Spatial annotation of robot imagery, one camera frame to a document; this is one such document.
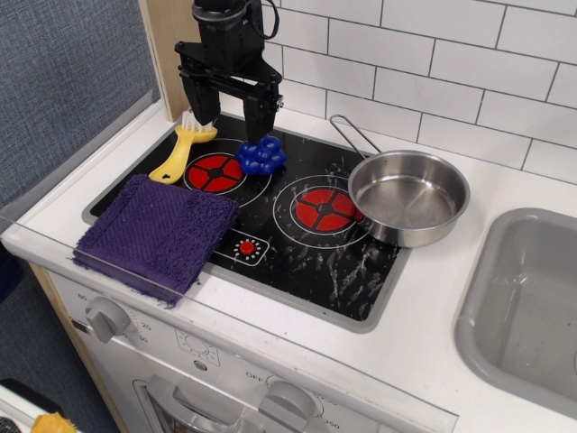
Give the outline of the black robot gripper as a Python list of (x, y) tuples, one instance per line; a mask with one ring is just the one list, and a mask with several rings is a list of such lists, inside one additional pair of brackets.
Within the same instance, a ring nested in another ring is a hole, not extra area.
[(179, 75), (201, 125), (220, 115), (219, 92), (243, 99), (249, 143), (258, 143), (274, 127), (282, 76), (263, 59), (265, 42), (279, 29), (279, 13), (269, 34), (260, 6), (193, 6), (200, 42), (180, 41)]

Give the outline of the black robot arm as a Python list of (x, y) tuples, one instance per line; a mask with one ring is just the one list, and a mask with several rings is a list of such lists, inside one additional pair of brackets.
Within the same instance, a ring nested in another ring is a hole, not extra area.
[(265, 42), (279, 30), (276, 7), (271, 33), (264, 32), (260, 1), (195, 1), (191, 7), (200, 41), (180, 41), (179, 75), (202, 125), (220, 115), (222, 93), (243, 101), (247, 141), (258, 143), (274, 127), (282, 106), (281, 74), (263, 58)]

